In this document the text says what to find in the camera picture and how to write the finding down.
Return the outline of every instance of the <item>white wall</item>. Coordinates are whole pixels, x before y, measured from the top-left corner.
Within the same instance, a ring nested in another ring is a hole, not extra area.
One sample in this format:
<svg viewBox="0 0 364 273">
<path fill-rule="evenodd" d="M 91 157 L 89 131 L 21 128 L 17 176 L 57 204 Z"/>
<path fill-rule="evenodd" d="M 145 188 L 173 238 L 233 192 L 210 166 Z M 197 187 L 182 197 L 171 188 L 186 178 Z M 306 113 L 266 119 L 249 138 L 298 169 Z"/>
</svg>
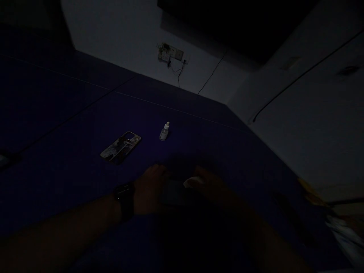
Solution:
<svg viewBox="0 0 364 273">
<path fill-rule="evenodd" d="M 363 28 L 356 3 L 319 2 L 227 104 L 327 201 L 364 196 L 364 68 L 343 82 L 336 76 L 350 63 L 363 62 L 364 36 L 298 80 L 255 123 L 252 119 L 274 95 Z M 301 60 L 281 70 L 292 56 Z"/>
<path fill-rule="evenodd" d="M 62 0 L 62 7 L 77 50 L 134 72 L 178 86 L 177 76 L 157 60 L 157 44 L 166 42 L 190 54 L 179 79 L 180 87 L 193 93 L 202 88 L 226 50 L 204 37 L 204 45 L 196 46 L 189 42 L 193 37 L 182 39 L 162 28 L 157 0 Z M 225 58 L 234 57 L 228 52 Z M 174 70 L 181 65 L 172 63 Z M 244 62 L 222 61 L 200 95 L 226 104 L 249 71 Z"/>
</svg>

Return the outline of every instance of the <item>dropper bottle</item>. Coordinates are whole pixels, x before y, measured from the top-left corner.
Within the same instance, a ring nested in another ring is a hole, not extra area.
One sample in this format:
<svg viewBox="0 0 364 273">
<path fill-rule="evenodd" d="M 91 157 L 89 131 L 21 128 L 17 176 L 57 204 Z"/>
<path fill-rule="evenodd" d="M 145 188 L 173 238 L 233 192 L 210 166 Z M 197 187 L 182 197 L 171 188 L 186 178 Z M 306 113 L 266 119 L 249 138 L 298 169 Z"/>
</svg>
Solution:
<svg viewBox="0 0 364 273">
<path fill-rule="evenodd" d="M 169 121 L 164 125 L 164 128 L 160 132 L 159 139 L 161 141 L 165 141 L 168 135 L 168 129 L 169 129 Z"/>
</svg>

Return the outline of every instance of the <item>black wire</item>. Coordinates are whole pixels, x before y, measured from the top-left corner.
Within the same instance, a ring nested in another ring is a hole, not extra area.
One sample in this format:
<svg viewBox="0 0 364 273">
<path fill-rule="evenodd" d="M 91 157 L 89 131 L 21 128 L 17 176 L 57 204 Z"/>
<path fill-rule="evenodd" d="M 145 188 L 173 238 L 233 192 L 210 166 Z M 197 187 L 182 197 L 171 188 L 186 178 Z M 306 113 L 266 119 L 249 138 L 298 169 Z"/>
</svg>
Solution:
<svg viewBox="0 0 364 273">
<path fill-rule="evenodd" d="M 186 61 L 183 61 L 182 67 L 181 67 L 181 72 L 179 73 L 177 80 L 178 80 L 178 88 L 179 88 L 179 76 L 181 76 L 182 71 L 183 71 L 183 67 L 185 66 Z"/>
<path fill-rule="evenodd" d="M 180 68 L 180 69 L 178 69 L 177 71 L 174 71 L 172 66 L 169 66 L 169 67 L 172 69 L 172 71 L 173 71 L 174 73 L 177 73 L 178 71 L 182 70 L 182 68 Z"/>
<path fill-rule="evenodd" d="M 364 32 L 364 29 L 359 31 L 357 34 L 355 34 L 352 38 L 350 38 L 348 41 L 346 41 L 345 43 L 343 43 L 341 46 L 339 46 L 337 49 L 335 49 L 334 51 L 332 51 L 329 55 L 327 55 L 325 58 L 323 58 L 321 61 L 319 61 L 317 64 L 313 65 L 311 68 L 309 68 L 306 72 L 304 72 L 302 75 L 300 75 L 297 79 L 295 79 L 293 82 L 291 82 L 286 88 L 284 88 L 281 92 L 279 92 L 276 96 L 274 96 L 262 109 L 259 110 L 259 112 L 255 115 L 253 122 L 255 122 L 255 120 L 257 119 L 258 115 L 268 106 L 270 105 L 277 97 L 279 97 L 284 91 L 286 91 L 288 88 L 290 88 L 292 86 L 292 84 L 294 84 L 295 82 L 297 82 L 300 78 L 302 78 L 304 75 L 306 75 L 308 72 L 310 72 L 312 69 L 314 69 L 316 66 L 318 66 L 320 63 L 322 63 L 323 61 L 325 61 L 327 58 L 329 58 L 330 56 L 332 56 L 333 54 L 335 54 L 337 51 L 339 51 L 341 48 L 343 48 L 344 46 L 346 46 L 348 43 L 350 43 L 353 39 L 355 39 L 356 37 L 358 37 L 360 34 L 362 34 Z"/>
<path fill-rule="evenodd" d="M 210 78 L 212 77 L 213 73 L 215 72 L 216 68 L 219 66 L 219 64 L 221 63 L 221 61 L 223 60 L 223 58 L 225 57 L 226 53 L 228 52 L 228 50 L 225 51 L 223 57 L 221 58 L 221 60 L 218 62 L 218 64 L 216 65 L 215 69 L 213 70 L 211 76 L 207 79 L 207 81 L 205 82 L 205 84 L 203 85 L 203 87 L 200 89 L 200 91 L 198 91 L 197 95 L 200 94 L 200 92 L 202 91 L 202 89 L 204 89 L 205 85 L 207 84 L 207 82 L 210 80 Z"/>
</svg>

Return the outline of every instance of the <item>power outlet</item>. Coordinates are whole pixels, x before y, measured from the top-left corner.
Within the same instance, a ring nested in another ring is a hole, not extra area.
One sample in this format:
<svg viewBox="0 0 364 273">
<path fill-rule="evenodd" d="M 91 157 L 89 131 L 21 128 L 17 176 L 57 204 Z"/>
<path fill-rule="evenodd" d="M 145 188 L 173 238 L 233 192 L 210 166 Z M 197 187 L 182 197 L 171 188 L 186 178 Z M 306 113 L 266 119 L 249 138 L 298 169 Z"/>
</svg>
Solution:
<svg viewBox="0 0 364 273">
<path fill-rule="evenodd" d="M 185 64 L 188 64 L 189 61 L 190 61 L 190 55 L 187 54 L 187 53 L 183 53 L 183 57 L 182 57 L 181 62 L 183 62 Z"/>
<path fill-rule="evenodd" d="M 170 47 L 170 48 L 171 48 L 171 58 L 175 58 L 177 49 L 175 47 Z"/>
<path fill-rule="evenodd" d="M 183 51 L 182 51 L 182 50 L 177 49 L 177 51 L 176 51 L 176 54 L 175 54 L 174 58 L 175 58 L 176 60 L 182 61 L 182 56 L 183 56 Z"/>
<path fill-rule="evenodd" d="M 185 64 L 188 64 L 190 61 L 190 55 L 186 54 L 180 49 L 177 49 L 173 46 L 170 46 L 166 43 L 158 44 L 158 59 L 159 61 L 169 62 L 171 58 L 174 58 L 178 61 L 181 61 Z"/>
</svg>

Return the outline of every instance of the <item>watch strap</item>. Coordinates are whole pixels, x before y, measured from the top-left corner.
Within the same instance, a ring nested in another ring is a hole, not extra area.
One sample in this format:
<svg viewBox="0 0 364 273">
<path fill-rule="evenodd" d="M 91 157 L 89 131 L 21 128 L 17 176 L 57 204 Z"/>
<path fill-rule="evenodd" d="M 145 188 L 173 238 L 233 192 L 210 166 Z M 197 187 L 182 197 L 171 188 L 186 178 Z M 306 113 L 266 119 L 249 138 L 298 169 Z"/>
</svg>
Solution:
<svg viewBox="0 0 364 273">
<path fill-rule="evenodd" d="M 134 216 L 134 184 L 128 183 L 117 186 L 114 189 L 114 197 L 121 207 L 121 223 L 130 220 Z"/>
</svg>

